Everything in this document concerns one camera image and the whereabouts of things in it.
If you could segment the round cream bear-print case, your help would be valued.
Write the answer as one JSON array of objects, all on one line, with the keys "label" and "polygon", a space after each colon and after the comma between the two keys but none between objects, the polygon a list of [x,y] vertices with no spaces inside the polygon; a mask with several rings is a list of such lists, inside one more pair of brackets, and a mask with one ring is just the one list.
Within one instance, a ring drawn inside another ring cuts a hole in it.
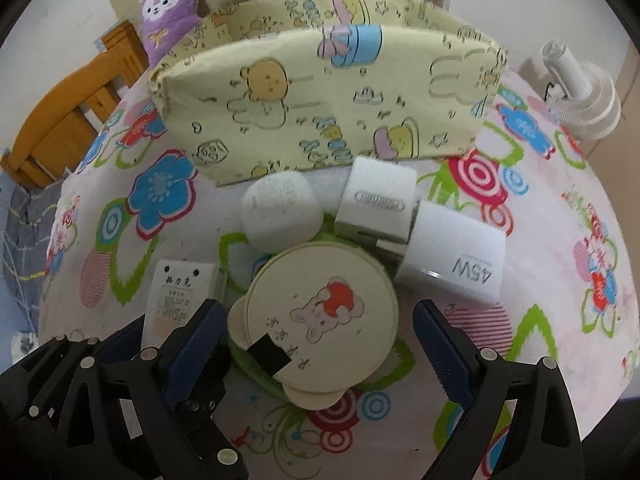
[{"label": "round cream bear-print case", "polygon": [[397,295],[378,260],[312,242],[260,269],[231,307],[228,331],[290,402],[320,411],[380,368],[398,323]]}]

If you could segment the white square charger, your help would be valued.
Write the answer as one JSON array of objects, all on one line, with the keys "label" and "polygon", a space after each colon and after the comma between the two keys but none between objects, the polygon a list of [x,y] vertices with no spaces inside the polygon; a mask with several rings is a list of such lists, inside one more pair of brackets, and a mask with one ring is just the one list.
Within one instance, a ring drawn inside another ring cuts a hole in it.
[{"label": "white square charger", "polygon": [[352,163],[334,221],[340,237],[374,245],[404,244],[410,234],[416,170],[370,157]]}]

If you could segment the floral tablecloth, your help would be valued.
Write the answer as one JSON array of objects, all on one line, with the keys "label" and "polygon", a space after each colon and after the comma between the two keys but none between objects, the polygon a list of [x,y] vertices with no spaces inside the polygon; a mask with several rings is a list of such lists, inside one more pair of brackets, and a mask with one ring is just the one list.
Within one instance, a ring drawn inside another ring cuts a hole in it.
[{"label": "floral tablecloth", "polygon": [[[216,413],[254,479],[417,479],[461,416],[413,333],[421,298],[477,347],[559,363],[579,430],[639,366],[637,272],[576,141],[514,73],[468,154],[413,163],[407,248],[375,248],[399,282],[398,336],[376,373],[332,408],[288,402],[236,352]],[[163,260],[220,266],[244,296],[269,255],[241,221],[246,183],[221,188],[163,125],[144,81],[63,182],[46,250],[40,337],[105,338],[137,318]]]}]

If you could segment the orange wooden chair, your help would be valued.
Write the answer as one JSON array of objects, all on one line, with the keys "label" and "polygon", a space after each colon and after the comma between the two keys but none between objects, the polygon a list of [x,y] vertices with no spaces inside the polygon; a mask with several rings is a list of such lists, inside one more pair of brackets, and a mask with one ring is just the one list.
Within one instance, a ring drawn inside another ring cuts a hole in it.
[{"label": "orange wooden chair", "polygon": [[26,118],[12,148],[1,157],[1,169],[24,188],[46,188],[77,168],[102,124],[122,100],[121,82],[131,88],[149,68],[149,59],[134,25],[124,21],[100,38],[103,50],[88,64],[56,84]]}]

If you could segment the white small fan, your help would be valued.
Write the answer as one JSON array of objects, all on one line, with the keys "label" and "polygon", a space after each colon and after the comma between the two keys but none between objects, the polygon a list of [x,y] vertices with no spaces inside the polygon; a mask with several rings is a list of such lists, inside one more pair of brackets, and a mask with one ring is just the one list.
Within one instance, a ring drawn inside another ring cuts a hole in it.
[{"label": "white small fan", "polygon": [[578,61],[565,44],[548,41],[540,50],[551,82],[544,100],[552,114],[580,142],[603,139],[622,116],[611,75],[588,61]]}]

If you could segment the white labelled adapter box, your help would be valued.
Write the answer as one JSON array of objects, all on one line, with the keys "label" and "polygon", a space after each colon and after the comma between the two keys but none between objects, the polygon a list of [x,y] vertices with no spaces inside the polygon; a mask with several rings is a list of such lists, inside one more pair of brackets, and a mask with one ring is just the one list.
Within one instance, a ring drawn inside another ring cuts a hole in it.
[{"label": "white labelled adapter box", "polygon": [[223,300],[226,285],[227,273],[217,263],[160,260],[146,304],[141,349],[160,348],[206,299]]}]

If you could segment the green round object under case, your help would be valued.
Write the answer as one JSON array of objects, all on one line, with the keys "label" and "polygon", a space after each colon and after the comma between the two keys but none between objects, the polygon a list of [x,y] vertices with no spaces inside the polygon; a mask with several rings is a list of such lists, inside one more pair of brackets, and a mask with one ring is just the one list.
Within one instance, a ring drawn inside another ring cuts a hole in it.
[{"label": "green round object under case", "polygon": [[242,372],[258,386],[281,400],[288,400],[282,382],[276,375],[292,362],[292,358],[274,342],[270,333],[242,349],[232,338],[228,340],[232,358]]}]

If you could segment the grey plaid cloth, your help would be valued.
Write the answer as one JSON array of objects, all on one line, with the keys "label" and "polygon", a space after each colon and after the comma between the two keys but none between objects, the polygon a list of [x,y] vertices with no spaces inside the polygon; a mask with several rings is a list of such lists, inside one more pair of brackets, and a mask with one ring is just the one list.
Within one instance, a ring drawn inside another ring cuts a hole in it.
[{"label": "grey plaid cloth", "polygon": [[1,298],[38,333],[40,292],[62,183],[43,190],[16,184],[1,174]]}]

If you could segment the white 45W charger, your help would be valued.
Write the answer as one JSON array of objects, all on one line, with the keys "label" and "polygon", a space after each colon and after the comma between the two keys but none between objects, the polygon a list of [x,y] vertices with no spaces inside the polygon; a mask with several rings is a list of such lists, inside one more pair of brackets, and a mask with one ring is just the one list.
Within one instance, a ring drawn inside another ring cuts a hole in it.
[{"label": "white 45W charger", "polygon": [[483,221],[424,200],[407,243],[376,247],[398,258],[400,286],[422,295],[437,289],[474,307],[498,304],[506,234]]}]

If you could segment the purple plush rabbit toy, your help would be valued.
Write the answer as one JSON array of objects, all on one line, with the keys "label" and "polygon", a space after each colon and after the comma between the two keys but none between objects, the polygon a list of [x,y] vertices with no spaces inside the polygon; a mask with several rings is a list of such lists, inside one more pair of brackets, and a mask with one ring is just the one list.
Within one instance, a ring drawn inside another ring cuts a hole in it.
[{"label": "purple plush rabbit toy", "polygon": [[180,39],[200,22],[200,0],[143,0],[141,41],[154,67],[178,44]]}]

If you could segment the yellow cartoon fabric storage box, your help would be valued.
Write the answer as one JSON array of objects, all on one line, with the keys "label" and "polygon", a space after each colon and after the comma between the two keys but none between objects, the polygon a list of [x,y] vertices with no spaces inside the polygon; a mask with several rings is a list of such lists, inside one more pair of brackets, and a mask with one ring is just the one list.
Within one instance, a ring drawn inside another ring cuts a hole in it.
[{"label": "yellow cartoon fabric storage box", "polygon": [[283,170],[461,155],[508,55],[426,0],[252,0],[201,20],[149,89],[220,185]]}]

